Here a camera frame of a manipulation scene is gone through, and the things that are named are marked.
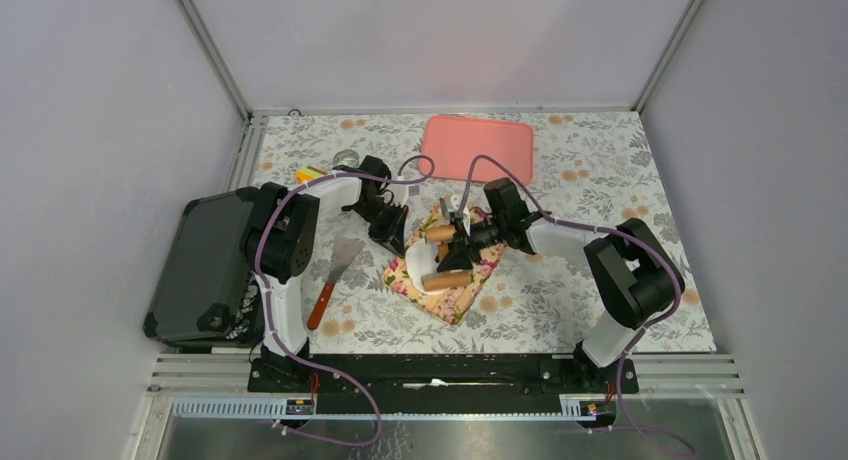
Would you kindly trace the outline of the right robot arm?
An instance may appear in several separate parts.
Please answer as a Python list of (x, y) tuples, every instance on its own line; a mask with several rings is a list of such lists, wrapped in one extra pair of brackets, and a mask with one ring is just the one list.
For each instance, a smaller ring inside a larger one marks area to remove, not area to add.
[(649, 323), (678, 304), (683, 276), (641, 220), (614, 228), (555, 219), (531, 210), (510, 178), (484, 187), (490, 212), (469, 222), (463, 205), (447, 207), (447, 225), (428, 231), (424, 239), (438, 249), (434, 273), (423, 277), (435, 287), (452, 274), (469, 274), (483, 263), (485, 249), (507, 246), (529, 255), (554, 256), (588, 266), (604, 306), (598, 324), (575, 348), (575, 382), (597, 392), (613, 378), (612, 364), (632, 349)]

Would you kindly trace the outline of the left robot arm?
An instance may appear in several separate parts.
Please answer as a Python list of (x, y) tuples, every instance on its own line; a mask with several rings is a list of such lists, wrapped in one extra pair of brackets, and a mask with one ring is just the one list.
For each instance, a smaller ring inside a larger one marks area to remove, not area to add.
[(367, 155), (357, 167), (339, 165), (293, 188), (267, 182), (257, 189), (243, 251), (262, 301), (260, 357), (273, 364), (272, 378), (285, 390), (301, 389), (310, 377), (301, 275), (312, 259), (318, 221), (352, 211), (367, 223), (372, 242), (402, 258), (409, 208), (396, 194), (386, 197), (385, 191), (390, 185), (413, 183)]

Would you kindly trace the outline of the wooden double-ended roller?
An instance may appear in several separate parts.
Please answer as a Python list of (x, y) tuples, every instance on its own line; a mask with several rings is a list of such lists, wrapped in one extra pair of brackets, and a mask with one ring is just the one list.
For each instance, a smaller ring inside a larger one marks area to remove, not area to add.
[(465, 288), (473, 280), (473, 262), (468, 250), (468, 235), (461, 224), (432, 228), (424, 235), (425, 244), (436, 248), (432, 273), (421, 277), (428, 294), (451, 288)]

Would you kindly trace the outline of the floral cutting board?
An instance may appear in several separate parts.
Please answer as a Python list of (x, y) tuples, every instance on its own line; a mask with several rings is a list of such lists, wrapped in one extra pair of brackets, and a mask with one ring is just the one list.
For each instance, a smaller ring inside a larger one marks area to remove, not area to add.
[(404, 257), (392, 259), (382, 280), (389, 289), (449, 325), (461, 322), (506, 250), (496, 244), (480, 250), (480, 261), (441, 271), (448, 259), (447, 232), (453, 226), (434, 205), (406, 240)]

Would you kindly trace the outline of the pink plastic tray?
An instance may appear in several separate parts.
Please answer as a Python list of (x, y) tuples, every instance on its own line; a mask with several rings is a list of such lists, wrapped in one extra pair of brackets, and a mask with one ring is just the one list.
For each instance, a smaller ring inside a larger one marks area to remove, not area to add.
[(534, 172), (534, 130), (521, 122), (437, 115), (426, 122), (421, 153), (435, 162), (435, 178), (465, 180), (473, 158), (484, 154), (527, 185)]

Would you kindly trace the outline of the metal scraper red handle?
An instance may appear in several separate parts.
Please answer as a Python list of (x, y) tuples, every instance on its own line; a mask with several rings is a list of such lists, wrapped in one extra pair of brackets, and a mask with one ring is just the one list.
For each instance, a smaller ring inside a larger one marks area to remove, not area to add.
[(343, 236), (337, 236), (334, 240), (333, 251), (330, 259), (330, 270), (320, 295), (306, 322), (308, 330), (316, 330), (322, 321), (323, 315), (329, 305), (336, 284), (354, 261), (356, 256), (363, 250), (365, 242)]

